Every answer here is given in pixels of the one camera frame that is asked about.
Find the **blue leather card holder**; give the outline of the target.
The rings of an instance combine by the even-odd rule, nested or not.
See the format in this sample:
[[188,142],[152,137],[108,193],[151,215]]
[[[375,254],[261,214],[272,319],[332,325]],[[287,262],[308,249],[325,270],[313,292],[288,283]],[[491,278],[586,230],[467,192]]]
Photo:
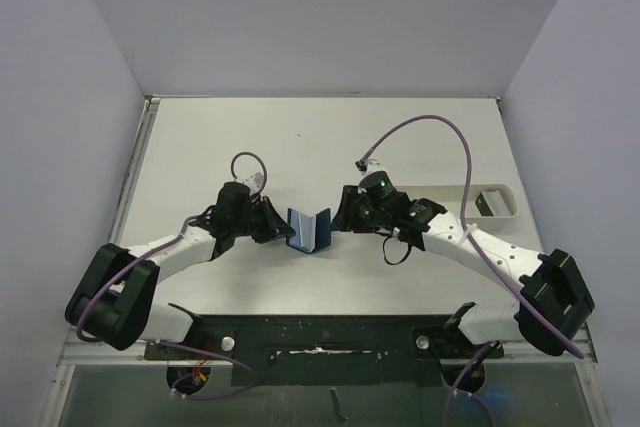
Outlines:
[[332,218],[330,208],[313,216],[289,208],[287,223],[294,230],[294,235],[286,240],[288,247],[311,255],[331,246]]

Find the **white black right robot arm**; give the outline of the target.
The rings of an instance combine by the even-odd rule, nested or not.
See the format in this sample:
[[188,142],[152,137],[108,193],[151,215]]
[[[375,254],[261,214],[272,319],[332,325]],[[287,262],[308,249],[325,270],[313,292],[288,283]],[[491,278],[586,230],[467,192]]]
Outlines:
[[512,305],[472,301],[459,309],[445,331],[452,353],[466,356],[490,341],[526,341],[550,356],[584,358],[574,337],[595,302],[568,253],[545,254],[486,233],[430,199],[410,198],[385,171],[343,187],[333,225],[340,232],[386,234],[409,250],[446,257],[514,297]]

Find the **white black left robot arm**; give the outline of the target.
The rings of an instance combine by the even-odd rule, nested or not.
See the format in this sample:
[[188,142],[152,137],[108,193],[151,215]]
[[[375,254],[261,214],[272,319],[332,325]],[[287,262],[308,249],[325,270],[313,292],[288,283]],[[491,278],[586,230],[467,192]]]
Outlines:
[[218,259],[238,238],[266,244],[294,235],[269,198],[245,183],[227,182],[216,203],[187,217],[178,233],[134,247],[101,246],[67,304],[65,319],[84,342],[122,351],[139,340],[160,340],[180,357],[193,357],[204,342],[196,315],[155,301],[157,285]]

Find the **black leaning credit card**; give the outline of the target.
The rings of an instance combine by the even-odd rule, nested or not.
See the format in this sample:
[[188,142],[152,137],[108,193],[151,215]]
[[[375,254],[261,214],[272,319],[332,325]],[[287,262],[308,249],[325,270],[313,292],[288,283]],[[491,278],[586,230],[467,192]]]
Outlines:
[[486,191],[481,191],[474,202],[482,217],[494,217],[495,213],[486,197]]

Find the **white plastic card tray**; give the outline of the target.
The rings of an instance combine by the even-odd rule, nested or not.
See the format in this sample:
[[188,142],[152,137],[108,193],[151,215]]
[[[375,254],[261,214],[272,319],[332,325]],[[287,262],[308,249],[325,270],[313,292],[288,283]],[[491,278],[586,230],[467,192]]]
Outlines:
[[[411,199],[427,198],[445,206],[448,210],[460,213],[465,187],[460,185],[423,185],[397,187],[406,192]],[[468,188],[465,214],[471,218],[515,217],[519,207],[512,189],[504,184],[472,184]]]

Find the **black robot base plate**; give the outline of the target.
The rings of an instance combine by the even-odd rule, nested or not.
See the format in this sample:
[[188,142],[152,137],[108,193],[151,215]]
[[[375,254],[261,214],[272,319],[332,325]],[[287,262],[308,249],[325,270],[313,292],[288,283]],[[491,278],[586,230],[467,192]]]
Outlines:
[[149,344],[144,357],[176,366],[195,350],[239,361],[232,383],[263,386],[438,386],[477,351],[448,315],[204,315],[185,341],[189,351]]

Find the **aluminium frame rail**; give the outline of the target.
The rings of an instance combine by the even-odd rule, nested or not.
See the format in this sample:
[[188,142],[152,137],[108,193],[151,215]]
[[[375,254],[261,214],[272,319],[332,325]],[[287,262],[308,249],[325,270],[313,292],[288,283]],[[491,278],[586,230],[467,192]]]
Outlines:
[[146,362],[144,353],[144,343],[135,343],[132,347],[119,351],[101,342],[67,341],[63,344],[57,366],[142,365]]

